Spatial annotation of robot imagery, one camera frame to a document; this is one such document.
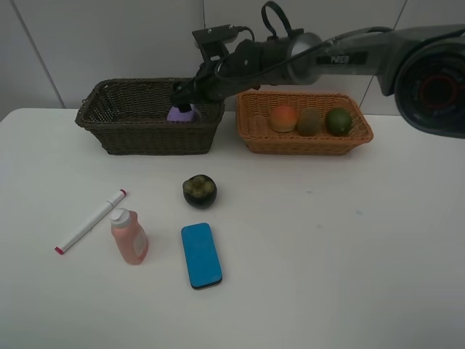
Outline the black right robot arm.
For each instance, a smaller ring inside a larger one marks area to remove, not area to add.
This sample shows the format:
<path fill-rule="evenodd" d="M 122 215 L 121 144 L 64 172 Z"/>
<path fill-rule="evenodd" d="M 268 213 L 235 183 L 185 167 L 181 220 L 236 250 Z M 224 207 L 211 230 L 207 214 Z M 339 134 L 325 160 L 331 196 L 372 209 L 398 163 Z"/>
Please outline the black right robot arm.
<path fill-rule="evenodd" d="M 214 104 L 263 85 L 311 85 L 324 74 L 375 76 L 381 92 L 393 96 L 401 116 L 419 131 L 464 136 L 464 26 L 433 25 L 393 30 L 369 27 L 322 40 L 292 28 L 274 1 L 272 10 L 286 31 L 259 42 L 238 43 L 241 27 L 222 25 L 193 32 L 203 57 L 196 75 L 174 85 L 171 104 L 181 112 Z"/>

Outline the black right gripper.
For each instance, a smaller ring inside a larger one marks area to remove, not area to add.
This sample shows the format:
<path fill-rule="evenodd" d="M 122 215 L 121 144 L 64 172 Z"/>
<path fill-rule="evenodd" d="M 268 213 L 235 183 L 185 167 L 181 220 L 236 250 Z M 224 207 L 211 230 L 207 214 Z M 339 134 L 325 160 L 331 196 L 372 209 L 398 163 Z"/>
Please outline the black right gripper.
<path fill-rule="evenodd" d="M 287 67 L 288 39 L 264 42 L 246 39 L 220 60 L 203 64 L 194 78 L 173 84 L 170 100 L 180 113 L 191 112 L 191 104 L 214 104 L 262 85 L 277 86 L 291 81 Z"/>

